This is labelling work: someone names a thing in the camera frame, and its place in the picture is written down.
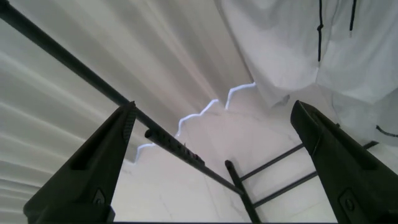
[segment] white curtain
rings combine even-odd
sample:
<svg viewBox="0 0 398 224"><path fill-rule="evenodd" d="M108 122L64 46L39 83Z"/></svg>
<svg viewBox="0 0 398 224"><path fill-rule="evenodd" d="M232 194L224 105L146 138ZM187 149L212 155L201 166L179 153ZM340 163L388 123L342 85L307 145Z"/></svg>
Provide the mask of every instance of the white curtain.
<svg viewBox="0 0 398 224"><path fill-rule="evenodd" d="M361 0L354 6L353 0L252 0L220 6L268 107L316 83L331 91L330 105L344 128L398 146L398 1Z"/></svg>
<svg viewBox="0 0 398 224"><path fill-rule="evenodd" d="M213 1L11 1L171 134L211 100L251 83ZM0 21L0 222L117 108ZM126 159L148 143L136 123Z"/></svg>

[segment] black metal frame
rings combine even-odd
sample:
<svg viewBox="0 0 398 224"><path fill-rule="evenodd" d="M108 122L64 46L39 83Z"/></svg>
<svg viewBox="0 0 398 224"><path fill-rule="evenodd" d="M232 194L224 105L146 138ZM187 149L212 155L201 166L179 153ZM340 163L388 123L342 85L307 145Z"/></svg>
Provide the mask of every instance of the black metal frame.
<svg viewBox="0 0 398 224"><path fill-rule="evenodd" d="M49 53L51 56L56 58L59 62L68 67L71 71L75 72L79 77L84 79L84 81L88 82L91 86L100 91L103 95L107 96L110 100L115 102L117 105L122 106L129 103L129 100L126 99L122 94L116 91L113 87L111 87L108 83L106 83L102 78L100 78L94 71L84 65L81 61L79 61L76 57L74 57L70 52L68 52L65 48L63 48L60 44L53 40L49 35L47 35L43 30L37 27L33 22L31 22L28 18L26 18L23 14L21 14L18 10L13 8L7 0L0 0L0 18L7 22L10 26L18 30L21 34L26 36L28 39L33 41L33 43L37 44L44 51ZM283 153L282 155L276 157L275 159L267 162L266 164L254 169L242 177L239 177L234 165L231 161L226 161L225 166L233 180L233 184L213 172L211 169L205 166L205 163L194 153L189 151L184 145L180 144L172 135L170 135L167 131L162 129L156 122L151 120L147 115L145 115L141 110L136 110L136 117L139 121L144 123L149 130L145 133L146 137L156 144L169 151L179 159L183 160L187 164L192 167L198 169L202 173L211 177L221 185L229 188L230 190L236 192L240 195L243 204L245 206L246 211L249 214L249 217L252 222L259 223L261 222L259 216L256 212L256 208L263 205L264 203L280 196L281 194L297 187L298 185L316 177L317 172L312 172L305 177L302 177L299 180L283 187L282 189L274 192L273 194L266 196L265 198L252 203L249 195L247 194L243 181L257 174L258 172L264 170L265 168L275 164L276 162L281 161L285 157L293 154L299 149L303 148L303 144L295 146L291 150ZM377 142L370 142L364 147L369 149L370 147L376 145Z"/></svg>

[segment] tile floor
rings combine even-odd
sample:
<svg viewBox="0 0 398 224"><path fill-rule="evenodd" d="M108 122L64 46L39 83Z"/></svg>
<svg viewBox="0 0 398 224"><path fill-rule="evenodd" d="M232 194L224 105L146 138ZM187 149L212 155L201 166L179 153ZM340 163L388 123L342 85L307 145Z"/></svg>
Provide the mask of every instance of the tile floor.
<svg viewBox="0 0 398 224"><path fill-rule="evenodd" d="M243 175L300 143L289 122L296 99L335 120L327 92L318 87L310 86L290 96L287 105L271 110L263 107L254 87L237 91L229 110L216 103L203 116L185 121L177 139L230 180L226 159ZM398 170L394 148L378 146L371 152ZM301 149L244 184L255 202L314 170L306 150ZM234 192L157 146L143 149L135 164L123 164L112 206L115 221L249 222ZM264 222L336 222L318 177L267 202L257 212Z"/></svg>

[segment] white floor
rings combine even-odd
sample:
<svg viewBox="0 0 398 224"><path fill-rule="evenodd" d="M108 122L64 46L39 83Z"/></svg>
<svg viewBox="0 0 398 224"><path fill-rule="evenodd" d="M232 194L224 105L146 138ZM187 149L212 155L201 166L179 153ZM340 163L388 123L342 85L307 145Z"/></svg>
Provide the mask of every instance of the white floor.
<svg viewBox="0 0 398 224"><path fill-rule="evenodd" d="M229 110L216 103L203 116L184 122L178 139L231 181L226 159L243 175L300 144L289 122L296 99L335 120L328 95L315 86L269 111L256 88L248 88L234 94ZM371 151L398 170L396 151L382 146ZM308 153L301 149L244 184L255 202L314 170ZM238 195L157 146L143 149L136 164L123 165L112 206L115 221L250 222ZM264 222L336 222L318 177L257 212Z"/></svg>

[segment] curtain fold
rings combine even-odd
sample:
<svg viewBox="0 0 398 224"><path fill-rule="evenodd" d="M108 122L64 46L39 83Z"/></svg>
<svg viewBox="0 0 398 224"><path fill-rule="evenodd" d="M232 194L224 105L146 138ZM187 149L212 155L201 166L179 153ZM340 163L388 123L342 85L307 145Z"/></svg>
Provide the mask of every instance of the curtain fold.
<svg viewBox="0 0 398 224"><path fill-rule="evenodd" d="M213 1L10 1L171 134L251 82ZM0 21L0 222L118 107ZM137 122L126 159L149 143Z"/></svg>

